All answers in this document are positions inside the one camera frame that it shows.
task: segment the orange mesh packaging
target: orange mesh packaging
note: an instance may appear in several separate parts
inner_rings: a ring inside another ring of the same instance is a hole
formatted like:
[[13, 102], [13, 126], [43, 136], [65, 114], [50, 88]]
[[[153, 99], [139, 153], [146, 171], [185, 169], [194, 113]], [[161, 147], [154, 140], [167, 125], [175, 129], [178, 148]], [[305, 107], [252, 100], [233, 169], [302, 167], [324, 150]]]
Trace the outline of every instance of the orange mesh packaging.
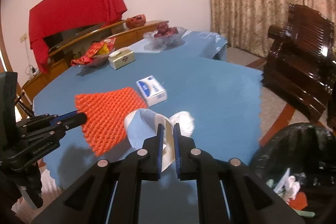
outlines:
[[129, 113], [147, 108], [132, 88], [79, 94], [75, 96], [75, 106], [87, 116], [87, 122], [82, 125], [84, 138], [96, 156], [104, 154], [126, 137], [124, 119]]

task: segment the wall socket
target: wall socket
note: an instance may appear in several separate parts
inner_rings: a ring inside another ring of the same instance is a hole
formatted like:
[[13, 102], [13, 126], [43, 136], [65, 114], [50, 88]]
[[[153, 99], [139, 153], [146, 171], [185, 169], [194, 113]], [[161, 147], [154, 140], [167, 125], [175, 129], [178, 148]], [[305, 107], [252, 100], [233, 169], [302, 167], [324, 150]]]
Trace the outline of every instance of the wall socket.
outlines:
[[20, 42], [24, 42], [28, 38], [27, 33], [25, 33], [22, 37], [20, 37]]

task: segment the dark brown chair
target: dark brown chair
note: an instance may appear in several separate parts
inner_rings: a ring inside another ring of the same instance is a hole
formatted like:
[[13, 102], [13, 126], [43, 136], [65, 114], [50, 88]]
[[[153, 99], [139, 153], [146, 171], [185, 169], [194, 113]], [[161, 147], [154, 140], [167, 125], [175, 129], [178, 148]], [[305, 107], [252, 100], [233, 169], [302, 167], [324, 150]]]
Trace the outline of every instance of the dark brown chair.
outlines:
[[287, 27], [271, 25], [268, 37], [274, 43], [264, 68], [264, 84], [299, 100], [316, 123], [336, 80], [334, 23], [309, 7], [290, 4]]

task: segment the white box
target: white box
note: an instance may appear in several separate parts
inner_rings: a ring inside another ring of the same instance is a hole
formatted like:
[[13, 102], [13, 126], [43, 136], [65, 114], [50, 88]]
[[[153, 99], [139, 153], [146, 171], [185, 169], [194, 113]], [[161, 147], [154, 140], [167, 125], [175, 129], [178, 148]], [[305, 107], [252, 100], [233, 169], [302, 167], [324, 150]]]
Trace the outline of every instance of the white box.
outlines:
[[153, 75], [137, 81], [136, 85], [138, 86], [148, 106], [155, 105], [168, 99], [167, 91]]

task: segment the metal rivet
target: metal rivet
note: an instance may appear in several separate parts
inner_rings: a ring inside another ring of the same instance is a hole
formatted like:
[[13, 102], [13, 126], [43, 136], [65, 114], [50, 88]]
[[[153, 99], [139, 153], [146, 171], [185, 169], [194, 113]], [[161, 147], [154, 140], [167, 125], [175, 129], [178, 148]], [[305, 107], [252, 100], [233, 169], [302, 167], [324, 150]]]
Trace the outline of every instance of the metal rivet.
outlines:
[[239, 166], [242, 162], [239, 159], [233, 158], [233, 159], [230, 160], [230, 163], [233, 166]]
[[108, 161], [107, 160], [100, 160], [100, 161], [98, 161], [97, 162], [97, 165], [99, 166], [99, 167], [105, 167], [105, 166], [107, 166], [108, 165]]
[[138, 154], [139, 156], [145, 156], [145, 155], [147, 155], [147, 153], [148, 153], [148, 151], [147, 151], [146, 149], [139, 149], [139, 150], [137, 151], [137, 154]]
[[201, 153], [201, 150], [198, 148], [193, 148], [192, 150], [190, 150], [190, 153], [194, 156], [198, 156]]

